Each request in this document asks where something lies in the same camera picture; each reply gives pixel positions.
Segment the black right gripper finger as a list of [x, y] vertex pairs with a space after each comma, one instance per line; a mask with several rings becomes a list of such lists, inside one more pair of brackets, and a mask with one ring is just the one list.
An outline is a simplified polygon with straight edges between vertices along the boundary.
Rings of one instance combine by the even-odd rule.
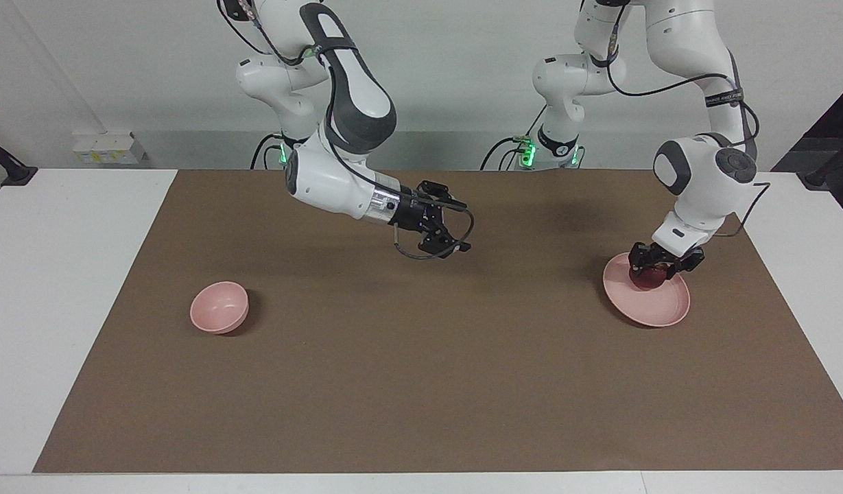
[[418, 243], [418, 249], [434, 257], [448, 257], [456, 251], [468, 251], [471, 244], [459, 241], [443, 229], [425, 233]]
[[455, 197], [450, 193], [449, 188], [437, 182], [433, 182], [430, 180], [424, 180], [418, 185], [419, 193], [425, 194], [429, 199], [433, 199], [436, 201], [440, 201], [453, 209], [467, 209], [467, 204], [456, 200]]

